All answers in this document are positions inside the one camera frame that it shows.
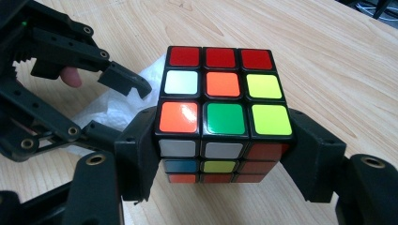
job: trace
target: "wood grain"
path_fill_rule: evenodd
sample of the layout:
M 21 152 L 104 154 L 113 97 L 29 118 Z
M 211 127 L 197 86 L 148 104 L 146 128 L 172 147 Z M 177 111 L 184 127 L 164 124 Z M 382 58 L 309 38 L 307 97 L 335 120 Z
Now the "wood grain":
M 271 49 L 289 107 L 347 144 L 398 165 L 398 32 L 332 0 L 40 1 L 95 30 L 112 59 L 141 71 L 169 45 Z M 28 76 L 32 92 L 73 116 L 106 88 L 81 71 L 84 86 Z M 23 201 L 68 182 L 78 157 L 62 150 L 13 163 L 0 157 L 0 189 Z M 336 224 L 331 204 L 303 200 L 279 164 L 260 184 L 171 185 L 158 171 L 149 202 L 125 203 L 127 224 Z

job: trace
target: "human hand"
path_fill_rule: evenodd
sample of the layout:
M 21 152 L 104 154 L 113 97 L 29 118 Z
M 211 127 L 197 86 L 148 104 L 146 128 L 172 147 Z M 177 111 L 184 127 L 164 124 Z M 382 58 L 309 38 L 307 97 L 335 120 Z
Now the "human hand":
M 59 75 L 61 80 L 68 86 L 80 87 L 82 85 L 82 79 L 75 67 L 64 67 Z

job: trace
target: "orange sticker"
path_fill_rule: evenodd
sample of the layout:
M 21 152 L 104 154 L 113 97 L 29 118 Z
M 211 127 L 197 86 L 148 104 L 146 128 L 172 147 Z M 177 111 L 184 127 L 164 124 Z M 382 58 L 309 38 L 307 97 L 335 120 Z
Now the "orange sticker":
M 207 94 L 220 97 L 238 97 L 240 90 L 237 74 L 209 72 L 207 74 Z
M 197 130 L 198 106 L 191 102 L 164 102 L 161 106 L 160 130 L 193 133 Z

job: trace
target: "bolt hole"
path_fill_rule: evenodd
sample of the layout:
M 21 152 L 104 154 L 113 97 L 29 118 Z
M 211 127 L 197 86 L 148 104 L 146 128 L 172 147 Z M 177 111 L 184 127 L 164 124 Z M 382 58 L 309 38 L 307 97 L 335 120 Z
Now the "bolt hole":
M 325 140 L 325 143 L 336 143 L 334 140 Z
M 100 52 L 100 56 L 106 58 L 106 57 L 108 57 L 108 53 L 107 52 Z
M 386 164 L 373 157 L 362 157 L 360 160 L 362 160 L 362 162 L 365 163 L 366 165 L 377 169 L 383 169 L 386 167 Z
M 70 128 L 68 129 L 68 134 L 69 134 L 69 135 L 76 135 L 77 133 L 78 133 L 78 130 L 77 130 L 76 127 L 70 127 Z
M 30 149 L 30 148 L 33 147 L 34 144 L 35 144 L 35 143 L 33 142 L 33 140 L 31 140 L 31 139 L 24 139 L 24 140 L 21 142 L 21 148 L 23 148 L 23 149 Z
M 83 30 L 87 33 L 87 34 L 91 34 L 91 29 L 88 27 L 84 27 Z
M 89 166 L 95 166 L 101 164 L 105 159 L 106 157 L 104 155 L 95 155 L 88 158 L 85 163 Z

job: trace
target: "wooden table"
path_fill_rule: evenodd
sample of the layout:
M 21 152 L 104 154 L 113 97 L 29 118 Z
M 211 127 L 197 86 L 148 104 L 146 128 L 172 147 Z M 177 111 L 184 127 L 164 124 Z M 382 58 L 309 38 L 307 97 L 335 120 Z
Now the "wooden table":
M 91 25 L 112 59 L 134 71 L 169 45 L 271 49 L 290 108 L 310 115 L 347 144 L 346 155 L 398 166 L 398 31 L 332 0 L 43 0 Z M 106 88 L 27 76 L 19 80 L 67 116 Z M 24 163 L 0 157 L 0 189 L 22 201 L 68 182 L 78 157 L 53 151 Z M 336 224 L 334 205 L 305 202 L 277 165 L 260 184 L 171 185 L 158 171 L 149 202 L 125 203 L 127 224 Z

